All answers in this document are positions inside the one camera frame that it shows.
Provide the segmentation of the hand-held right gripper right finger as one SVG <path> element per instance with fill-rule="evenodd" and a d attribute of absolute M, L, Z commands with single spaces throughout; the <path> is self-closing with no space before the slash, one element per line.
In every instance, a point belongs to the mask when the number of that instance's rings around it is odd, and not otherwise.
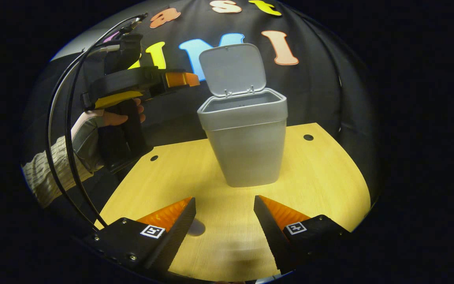
<path fill-rule="evenodd" d="M 310 217 L 263 195 L 254 212 L 281 274 L 333 254 L 351 232 L 327 215 Z"/>

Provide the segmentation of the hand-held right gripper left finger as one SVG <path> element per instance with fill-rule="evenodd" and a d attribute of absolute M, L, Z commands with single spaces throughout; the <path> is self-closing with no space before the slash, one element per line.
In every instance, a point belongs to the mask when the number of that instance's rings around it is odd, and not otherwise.
<path fill-rule="evenodd" d="M 138 220 L 121 217 L 83 243 L 136 273 L 166 273 L 195 215 L 196 200 L 189 196 Z"/>

